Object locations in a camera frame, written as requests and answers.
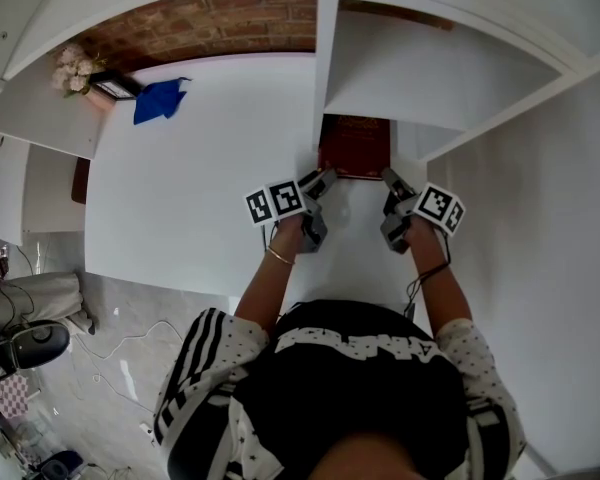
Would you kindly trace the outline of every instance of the white cable on floor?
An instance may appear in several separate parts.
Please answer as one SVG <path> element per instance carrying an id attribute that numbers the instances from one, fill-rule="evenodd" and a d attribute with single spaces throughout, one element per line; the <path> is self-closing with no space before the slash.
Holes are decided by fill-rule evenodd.
<path id="1" fill-rule="evenodd" d="M 153 411 L 147 407 L 145 407 L 144 405 L 142 405 L 141 403 L 136 402 L 135 400 L 132 400 L 131 398 L 129 398 L 126 395 L 123 395 L 122 393 L 120 393 L 119 391 L 116 390 L 116 388 L 113 387 L 113 385 L 106 379 L 106 377 L 104 375 L 102 375 L 102 371 L 100 370 L 100 368 L 98 367 L 98 365 L 95 363 L 95 361 L 93 360 L 93 358 L 91 357 L 92 355 L 96 356 L 98 359 L 101 359 L 103 361 L 109 359 L 113 354 L 116 353 L 116 351 L 122 346 L 122 344 L 127 341 L 127 340 L 141 340 L 146 338 L 147 336 L 149 336 L 149 334 L 151 333 L 151 331 L 153 329 L 155 329 L 156 327 L 158 327 L 158 325 L 160 324 L 164 324 L 164 325 L 168 325 L 169 327 L 171 327 L 171 329 L 173 329 L 173 332 L 175 332 L 178 335 L 178 338 L 180 339 L 180 343 L 183 343 L 184 340 L 182 339 L 182 336 L 180 336 L 180 333 L 176 330 L 176 328 L 171 325 L 169 322 L 167 322 L 166 320 L 159 320 L 158 322 L 156 322 L 155 324 L 153 324 L 149 330 L 143 334 L 142 336 L 125 336 L 122 341 L 120 342 L 120 344 L 114 348 L 111 353 L 108 356 L 101 356 L 99 354 L 96 354 L 95 352 L 93 352 L 91 349 L 89 349 L 89 347 L 87 347 L 85 345 L 85 343 L 82 341 L 82 339 L 80 338 L 80 336 L 74 336 L 76 338 L 76 340 L 78 341 L 78 343 L 80 343 L 80 346 L 84 349 L 84 351 L 87 353 L 87 355 L 89 356 L 89 360 L 91 361 L 91 364 L 93 364 L 94 368 L 96 370 L 98 370 L 98 373 L 96 373 L 93 376 L 93 382 L 95 382 L 96 384 L 100 382 L 100 379 L 104 380 L 107 385 L 109 386 L 109 388 L 111 388 L 111 390 L 118 396 L 124 398 L 125 400 L 127 400 L 128 402 L 131 402 L 133 405 L 137 405 L 138 407 L 140 407 L 141 409 L 144 409 L 145 411 L 149 412 L 150 414 L 153 415 Z"/>

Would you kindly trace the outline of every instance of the picture frame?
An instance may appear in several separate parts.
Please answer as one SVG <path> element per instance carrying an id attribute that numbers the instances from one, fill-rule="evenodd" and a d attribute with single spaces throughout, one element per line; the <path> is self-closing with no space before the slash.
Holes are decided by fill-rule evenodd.
<path id="1" fill-rule="evenodd" d="M 89 85 L 113 101 L 135 100 L 142 91 L 135 80 L 113 70 L 94 73 L 89 78 Z"/>

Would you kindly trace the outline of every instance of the red brick wall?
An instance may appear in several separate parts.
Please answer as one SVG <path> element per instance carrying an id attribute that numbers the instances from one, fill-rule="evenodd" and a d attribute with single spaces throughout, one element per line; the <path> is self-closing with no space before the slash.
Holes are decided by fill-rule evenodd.
<path id="1" fill-rule="evenodd" d="M 72 38 L 128 72 L 197 57 L 315 51 L 317 0 L 161 0 Z"/>

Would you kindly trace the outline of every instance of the checkered cloth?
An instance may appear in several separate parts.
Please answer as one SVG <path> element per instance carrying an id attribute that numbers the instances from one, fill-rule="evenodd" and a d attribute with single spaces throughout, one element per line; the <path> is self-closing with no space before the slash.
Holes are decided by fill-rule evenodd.
<path id="1" fill-rule="evenodd" d="M 0 382 L 0 412 L 5 418 L 15 418 L 27 413 L 27 379 L 12 375 Z"/>

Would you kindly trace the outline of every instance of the bangle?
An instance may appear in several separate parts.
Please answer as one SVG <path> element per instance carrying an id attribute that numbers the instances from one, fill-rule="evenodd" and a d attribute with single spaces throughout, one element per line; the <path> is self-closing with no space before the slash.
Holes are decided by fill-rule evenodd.
<path id="1" fill-rule="evenodd" d="M 282 256 L 280 256 L 276 251 L 274 251 L 271 246 L 267 247 L 267 251 L 273 254 L 276 258 L 278 258 L 282 263 L 286 263 L 287 265 L 295 265 L 293 261 L 289 261 Z"/>

